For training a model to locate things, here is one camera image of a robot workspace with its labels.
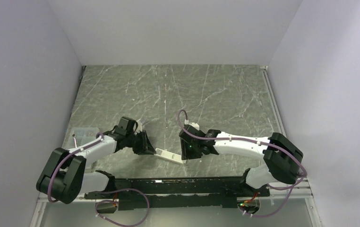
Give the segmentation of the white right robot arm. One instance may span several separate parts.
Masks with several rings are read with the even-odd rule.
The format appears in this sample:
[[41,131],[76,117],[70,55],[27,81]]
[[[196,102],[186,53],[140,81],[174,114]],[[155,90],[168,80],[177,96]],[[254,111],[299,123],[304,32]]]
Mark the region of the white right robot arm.
[[242,176],[240,191],[252,196],[264,185],[274,182],[294,185],[303,170],[303,153],[283,134],[269,137],[245,137],[210,129],[206,133],[193,124],[185,124],[179,133],[181,158],[199,159],[204,155],[238,155],[262,161]]

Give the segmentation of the white remote control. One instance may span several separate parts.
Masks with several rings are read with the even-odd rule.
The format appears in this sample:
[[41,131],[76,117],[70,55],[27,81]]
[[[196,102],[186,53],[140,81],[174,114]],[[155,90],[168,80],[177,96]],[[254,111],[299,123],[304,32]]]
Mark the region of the white remote control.
[[178,163],[178,164],[186,164],[186,160],[183,160],[180,154],[176,154],[165,149],[156,148],[155,154],[156,157]]

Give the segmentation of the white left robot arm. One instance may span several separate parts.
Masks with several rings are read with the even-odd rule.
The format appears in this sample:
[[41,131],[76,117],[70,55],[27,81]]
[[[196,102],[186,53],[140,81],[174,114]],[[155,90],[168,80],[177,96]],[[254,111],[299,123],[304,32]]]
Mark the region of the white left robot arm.
[[115,176],[101,170],[86,173],[86,169],[124,148],[131,148],[136,155],[156,154],[142,123],[123,116],[112,130],[98,132],[89,143],[71,149],[56,148],[38,178],[36,189],[52,203],[70,204],[79,194],[90,192],[108,199],[117,190]]

